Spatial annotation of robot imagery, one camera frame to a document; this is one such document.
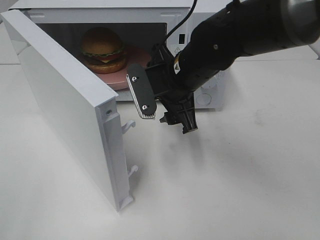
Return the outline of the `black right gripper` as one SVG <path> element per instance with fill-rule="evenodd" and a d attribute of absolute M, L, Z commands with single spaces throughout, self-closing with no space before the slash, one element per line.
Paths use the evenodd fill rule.
<path fill-rule="evenodd" d="M 193 60 L 190 44 L 176 56 L 165 45 L 157 44 L 146 69 L 155 98 L 166 109 L 160 123 L 182 124 L 183 134 L 198 129 L 194 103 L 196 88 L 192 86 L 193 81 L 189 81 L 196 77 Z"/>

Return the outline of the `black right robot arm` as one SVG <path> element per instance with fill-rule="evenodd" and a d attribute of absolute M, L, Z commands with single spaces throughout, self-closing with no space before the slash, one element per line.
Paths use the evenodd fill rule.
<path fill-rule="evenodd" d="M 234 0 L 202 21 L 189 43 L 172 55 L 154 47 L 146 73 L 166 108 L 161 123 L 197 129 L 194 92 L 239 57 L 313 44 L 320 36 L 317 0 Z"/>

